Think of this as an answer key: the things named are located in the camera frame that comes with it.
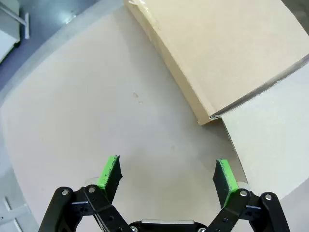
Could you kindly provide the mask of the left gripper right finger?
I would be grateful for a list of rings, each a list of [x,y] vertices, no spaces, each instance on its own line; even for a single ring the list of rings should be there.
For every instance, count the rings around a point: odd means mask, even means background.
[[[238,220],[246,220],[254,232],[288,232],[290,230],[277,195],[260,196],[239,187],[226,159],[216,161],[213,182],[221,211],[207,227],[208,232],[230,232]]]

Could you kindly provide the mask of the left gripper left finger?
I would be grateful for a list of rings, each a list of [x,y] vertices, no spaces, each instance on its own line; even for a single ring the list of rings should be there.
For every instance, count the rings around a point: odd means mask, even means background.
[[[75,232],[83,217],[93,216],[103,232],[130,232],[132,229],[112,205],[122,178],[120,157],[110,156],[96,184],[73,191],[55,190],[45,212],[40,232]]]

